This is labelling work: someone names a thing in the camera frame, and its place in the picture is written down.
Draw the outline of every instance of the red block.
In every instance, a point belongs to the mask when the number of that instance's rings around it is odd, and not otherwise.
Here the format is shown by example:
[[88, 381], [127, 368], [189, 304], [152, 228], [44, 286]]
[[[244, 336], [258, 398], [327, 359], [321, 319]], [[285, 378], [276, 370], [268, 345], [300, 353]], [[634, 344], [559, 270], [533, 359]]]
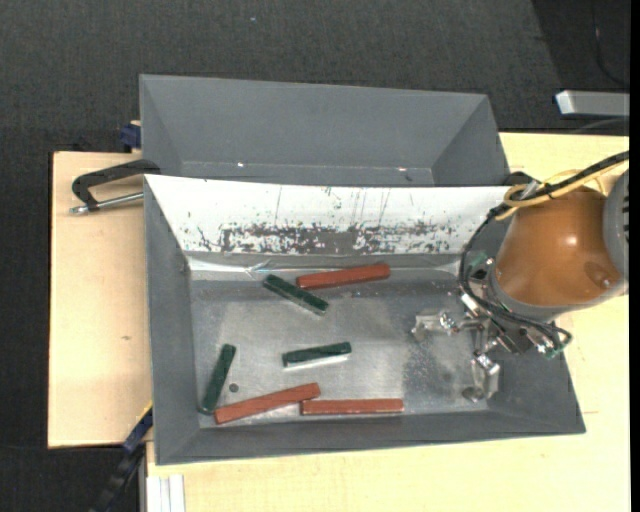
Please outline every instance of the red block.
[[225, 405], [216, 409], [213, 417], [218, 425], [228, 423], [229, 421], [239, 420], [247, 416], [254, 416], [272, 409], [278, 409], [287, 405], [310, 400], [320, 396], [320, 387], [318, 384], [303, 384], [295, 388], [284, 389], [276, 393], [250, 398], [242, 402], [231, 405]]
[[307, 274], [296, 279], [298, 287], [305, 290], [317, 290], [318, 288], [331, 288], [345, 284], [366, 283], [386, 279], [391, 275], [391, 269], [386, 263], [377, 263], [365, 267], [346, 268], [331, 272], [319, 272]]

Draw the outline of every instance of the metal tray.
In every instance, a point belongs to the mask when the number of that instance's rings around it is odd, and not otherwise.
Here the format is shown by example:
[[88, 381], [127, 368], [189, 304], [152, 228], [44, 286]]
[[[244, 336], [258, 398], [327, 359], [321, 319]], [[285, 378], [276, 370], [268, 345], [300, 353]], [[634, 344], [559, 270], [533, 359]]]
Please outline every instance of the metal tray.
[[[421, 343], [410, 335], [419, 311], [461, 309], [456, 300], [459, 251], [483, 212], [500, 202], [503, 187], [326, 191], [326, 187], [146, 177], [159, 463], [583, 430], [561, 357], [547, 361], [533, 352], [504, 354], [499, 360], [501, 391], [473, 403], [462, 396], [473, 384], [471, 334], [434, 336]], [[375, 194], [389, 194], [386, 220], [381, 222], [381, 202]], [[413, 201], [413, 210], [405, 201]], [[337, 217], [336, 204], [345, 208]], [[304, 249], [274, 245], [273, 229], [281, 226], [273, 222], [275, 205], [288, 219], [287, 226], [330, 226], [324, 233], [331, 236], [314, 235], [315, 243]], [[441, 212], [428, 214], [429, 222], [423, 223], [432, 228], [431, 242], [421, 238], [422, 231], [406, 229], [426, 212], [425, 206]], [[238, 233], [254, 226], [251, 215], [257, 214], [266, 215], [273, 229], [262, 234], [251, 231], [251, 244], [230, 244], [229, 230], [246, 240]], [[369, 239], [363, 250], [349, 228], [368, 224], [382, 226], [387, 243]], [[282, 228], [285, 235], [287, 226]], [[349, 234], [350, 246], [343, 236]], [[495, 232], [490, 243], [499, 243], [502, 235]], [[324, 317], [261, 285], [269, 273], [293, 280], [311, 270], [381, 259], [392, 267], [388, 280], [318, 292], [331, 305]], [[353, 346], [347, 361], [296, 370], [282, 367], [283, 352], [340, 341]], [[225, 343], [238, 349], [227, 378], [227, 386], [233, 383], [238, 390], [226, 387], [220, 405], [317, 382], [323, 398], [402, 398], [406, 410], [394, 416], [327, 418], [301, 417], [290, 406], [216, 426], [211, 417], [197, 412], [197, 404]]]
[[[508, 167], [485, 96], [149, 75], [140, 85], [144, 158], [162, 174], [144, 185], [159, 464], [584, 431], [562, 355], [504, 354], [501, 391], [472, 403], [461, 396], [471, 335], [409, 335], [420, 310], [458, 307], [460, 251], [502, 194]], [[266, 184], [313, 185], [314, 199]], [[503, 236], [490, 230], [484, 246]], [[260, 284], [380, 260], [389, 280], [319, 293], [324, 318]], [[344, 364], [279, 364], [282, 351], [345, 340]], [[227, 379], [238, 391], [221, 404], [317, 381], [325, 398], [402, 397], [406, 411], [308, 419], [290, 407], [217, 427], [196, 407], [225, 342], [238, 347]]]

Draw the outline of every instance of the wooden table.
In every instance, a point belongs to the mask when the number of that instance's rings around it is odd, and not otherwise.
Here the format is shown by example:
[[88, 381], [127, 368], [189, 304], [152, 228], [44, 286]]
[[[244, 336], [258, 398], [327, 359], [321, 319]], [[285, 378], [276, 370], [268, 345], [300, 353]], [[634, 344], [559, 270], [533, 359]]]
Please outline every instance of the wooden table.
[[[624, 137], [501, 138], [511, 168], [538, 179], [629, 147]], [[122, 442], [151, 397], [142, 208], [67, 213], [79, 204], [74, 177], [136, 158], [54, 155], [51, 448]], [[99, 193], [137, 189], [134, 180]], [[628, 297], [565, 315], [561, 324], [576, 336], [566, 356], [584, 435], [177, 466], [156, 466], [149, 442], [146, 471], [183, 474], [190, 512], [628, 510]]]

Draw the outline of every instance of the metal clamp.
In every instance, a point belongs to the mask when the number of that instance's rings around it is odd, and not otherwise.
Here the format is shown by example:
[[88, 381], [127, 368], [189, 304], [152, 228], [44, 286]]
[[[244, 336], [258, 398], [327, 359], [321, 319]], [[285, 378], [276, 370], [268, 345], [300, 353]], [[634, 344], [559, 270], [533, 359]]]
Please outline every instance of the metal clamp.
[[160, 174], [160, 168], [150, 160], [136, 160], [78, 176], [73, 185], [71, 185], [71, 190], [84, 205], [70, 208], [69, 212], [75, 214], [94, 212], [102, 208], [142, 199], [143, 194], [139, 192], [106, 201], [98, 201], [89, 191], [91, 187], [135, 176], [136, 174]]

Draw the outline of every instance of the green block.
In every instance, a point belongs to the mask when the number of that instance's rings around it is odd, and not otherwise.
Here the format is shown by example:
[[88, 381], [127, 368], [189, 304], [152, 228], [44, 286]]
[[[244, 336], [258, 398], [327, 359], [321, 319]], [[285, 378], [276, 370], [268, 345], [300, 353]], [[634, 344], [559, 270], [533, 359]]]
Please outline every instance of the green block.
[[344, 343], [335, 343], [334, 345], [324, 345], [321, 347], [287, 352], [286, 354], [282, 354], [282, 363], [286, 367], [291, 367], [309, 363], [317, 359], [346, 356], [348, 354], [351, 354], [351, 343], [345, 341]]
[[262, 283], [267, 290], [277, 293], [281, 297], [290, 300], [298, 306], [302, 306], [309, 311], [312, 311], [316, 315], [324, 315], [327, 312], [329, 303], [322, 300], [320, 297], [316, 297], [312, 293], [309, 293], [302, 288], [285, 281], [270, 274]]
[[224, 381], [227, 379], [227, 373], [231, 368], [231, 362], [236, 355], [236, 347], [233, 345], [223, 345], [218, 361], [211, 374], [211, 380], [207, 385], [207, 391], [198, 406], [198, 410], [203, 414], [212, 414], [222, 393]]

